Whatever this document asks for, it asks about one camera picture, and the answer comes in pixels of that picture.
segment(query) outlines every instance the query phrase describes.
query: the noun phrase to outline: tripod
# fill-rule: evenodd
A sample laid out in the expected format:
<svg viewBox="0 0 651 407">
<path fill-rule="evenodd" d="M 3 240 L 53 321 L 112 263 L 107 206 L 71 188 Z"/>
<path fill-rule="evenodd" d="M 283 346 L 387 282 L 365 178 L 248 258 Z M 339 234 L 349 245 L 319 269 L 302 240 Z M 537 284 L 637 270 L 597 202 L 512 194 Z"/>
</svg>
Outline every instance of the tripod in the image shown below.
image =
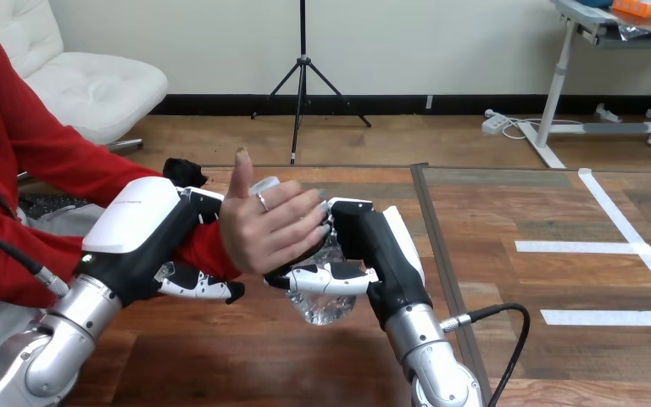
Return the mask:
<svg viewBox="0 0 651 407">
<path fill-rule="evenodd" d="M 362 114 L 358 114 L 357 111 L 355 111 L 355 108 L 351 106 L 350 102 L 346 99 L 345 96 L 340 93 L 333 84 L 326 79 L 323 74 L 320 73 L 320 71 L 315 68 L 315 65 L 313 65 L 313 62 L 308 58 L 308 55 L 306 55 L 305 52 L 305 0 L 300 0 L 301 3 L 301 58 L 296 59 L 296 64 L 293 65 L 291 70 L 288 72 L 285 78 L 283 78 L 283 81 L 278 84 L 278 86 L 275 87 L 273 92 L 268 95 L 268 97 L 265 99 L 264 104 L 267 104 L 270 101 L 270 98 L 272 96 L 275 96 L 275 94 L 281 90 L 281 87 L 283 87 L 283 84 L 288 81 L 288 78 L 293 75 L 293 72 L 295 72 L 297 69 L 300 69 L 300 80 L 298 82 L 298 106 L 296 107 L 296 123 L 293 126 L 293 145 L 291 146 L 291 165 L 296 163 L 296 145 L 298 144 L 298 129 L 301 126 L 301 119 L 303 118 L 303 108 L 305 105 L 305 98 L 308 96 L 308 91 L 306 89 L 306 83 L 305 83 L 305 71 L 307 68 L 310 68 L 315 72 L 315 74 L 325 82 L 326 85 L 337 95 L 340 97 L 342 102 L 345 104 L 346 108 L 348 111 L 352 112 L 353 115 L 357 115 L 368 127 L 371 127 L 371 124 L 368 120 L 363 117 Z M 251 120 L 255 119 L 256 116 L 258 116 L 258 110 L 256 109 L 253 114 L 251 114 Z"/>
</svg>

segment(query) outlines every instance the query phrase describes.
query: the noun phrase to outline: white chair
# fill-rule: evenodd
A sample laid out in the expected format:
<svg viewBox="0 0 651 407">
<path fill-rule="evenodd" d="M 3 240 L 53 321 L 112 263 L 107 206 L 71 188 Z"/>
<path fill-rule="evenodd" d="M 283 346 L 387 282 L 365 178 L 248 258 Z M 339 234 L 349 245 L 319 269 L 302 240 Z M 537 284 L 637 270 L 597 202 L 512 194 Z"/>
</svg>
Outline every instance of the white chair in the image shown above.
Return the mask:
<svg viewBox="0 0 651 407">
<path fill-rule="evenodd" d="M 142 146 L 141 140 L 115 141 L 164 99 L 163 72 L 132 59 L 65 53 L 48 0 L 0 0 L 0 42 L 61 123 L 111 150 Z"/>
</svg>

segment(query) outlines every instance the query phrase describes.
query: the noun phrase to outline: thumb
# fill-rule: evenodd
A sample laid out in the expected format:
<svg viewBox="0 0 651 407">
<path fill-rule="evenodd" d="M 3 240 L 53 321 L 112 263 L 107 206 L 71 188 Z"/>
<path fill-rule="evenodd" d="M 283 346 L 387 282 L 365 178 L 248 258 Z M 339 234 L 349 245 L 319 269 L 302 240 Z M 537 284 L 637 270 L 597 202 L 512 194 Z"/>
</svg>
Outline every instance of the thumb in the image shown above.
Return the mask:
<svg viewBox="0 0 651 407">
<path fill-rule="evenodd" d="M 248 189 L 253 178 L 253 163 L 248 151 L 239 148 L 236 152 L 236 168 L 231 174 L 231 184 L 228 186 L 226 198 L 248 198 Z"/>
</svg>

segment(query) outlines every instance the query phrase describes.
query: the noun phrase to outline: wooden floor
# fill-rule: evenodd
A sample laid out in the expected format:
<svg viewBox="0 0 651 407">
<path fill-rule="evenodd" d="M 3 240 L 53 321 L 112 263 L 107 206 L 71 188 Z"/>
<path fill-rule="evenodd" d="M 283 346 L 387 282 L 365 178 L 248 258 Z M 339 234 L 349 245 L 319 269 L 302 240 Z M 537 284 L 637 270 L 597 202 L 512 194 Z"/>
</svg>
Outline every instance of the wooden floor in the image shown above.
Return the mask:
<svg viewBox="0 0 651 407">
<path fill-rule="evenodd" d="M 651 246 L 651 173 L 594 177 Z M 498 405 L 651 405 L 651 326 L 605 326 L 613 312 L 575 322 L 594 318 L 593 326 L 549 325 L 541 312 L 651 311 L 651 265 L 636 254 L 515 246 L 626 242 L 578 173 L 429 168 L 425 179 L 467 308 L 518 302 L 531 312 L 525 352 Z M 473 326 L 493 385 L 520 325 L 517 314 L 501 314 Z"/>
<path fill-rule="evenodd" d="M 205 172 L 206 187 L 225 192 L 230 171 Z M 255 175 L 372 199 L 378 210 L 397 205 L 435 310 L 448 316 L 410 169 L 260 168 Z M 243 280 L 246 296 L 232 305 L 157 298 L 126 309 L 86 362 L 69 406 L 409 405 L 409 384 L 367 298 L 343 320 L 311 326 L 284 292 Z"/>
<path fill-rule="evenodd" d="M 481 131 L 481 116 L 305 116 L 298 136 L 299 164 L 415 164 L 471 167 L 545 168 L 525 140 L 510 140 Z M 592 117 L 568 117 L 592 121 Z M 288 164 L 291 116 L 202 117 L 148 116 L 127 138 L 142 138 L 146 147 L 131 157 L 160 169 L 168 157 L 201 164 L 231 164 L 245 147 L 257 164 Z M 569 167 L 595 170 L 651 170 L 647 136 L 551 137 L 550 145 Z"/>
</svg>

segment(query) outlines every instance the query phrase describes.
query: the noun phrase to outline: human hand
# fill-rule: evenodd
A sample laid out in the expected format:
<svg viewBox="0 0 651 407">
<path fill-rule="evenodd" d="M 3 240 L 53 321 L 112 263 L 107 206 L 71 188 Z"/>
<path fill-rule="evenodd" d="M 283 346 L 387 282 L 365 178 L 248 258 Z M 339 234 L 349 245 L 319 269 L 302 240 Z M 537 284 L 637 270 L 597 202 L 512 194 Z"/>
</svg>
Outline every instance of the human hand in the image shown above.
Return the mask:
<svg viewBox="0 0 651 407">
<path fill-rule="evenodd" d="M 327 203 L 316 190 L 304 192 L 289 181 L 249 196 L 253 163 L 248 152 L 236 153 L 231 185 L 220 207 L 220 238 L 233 265 L 246 273 L 265 274 L 297 259 L 331 230 L 321 225 Z"/>
</svg>

